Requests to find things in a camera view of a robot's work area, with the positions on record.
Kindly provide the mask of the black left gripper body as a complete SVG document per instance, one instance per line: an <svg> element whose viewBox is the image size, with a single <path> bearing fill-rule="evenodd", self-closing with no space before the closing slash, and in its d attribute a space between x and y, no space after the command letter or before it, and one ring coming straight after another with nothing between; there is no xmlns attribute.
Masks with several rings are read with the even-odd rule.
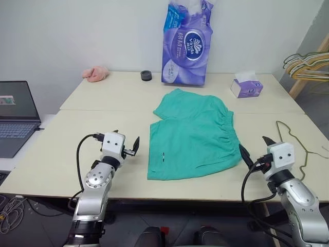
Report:
<svg viewBox="0 0 329 247"><path fill-rule="evenodd" d="M133 149L133 150L126 149L125 146L123 146L121 156L126 157L127 155L135 156L136 155L136 150L135 149Z"/></svg>

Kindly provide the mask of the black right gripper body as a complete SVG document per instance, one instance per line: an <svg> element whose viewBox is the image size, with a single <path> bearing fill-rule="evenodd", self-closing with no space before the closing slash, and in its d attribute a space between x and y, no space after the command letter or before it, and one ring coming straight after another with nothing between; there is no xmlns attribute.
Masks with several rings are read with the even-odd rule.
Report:
<svg viewBox="0 0 329 247"><path fill-rule="evenodd" d="M257 159L254 163L253 172L261 171L266 173L270 169L270 154L266 154Z"/></svg>

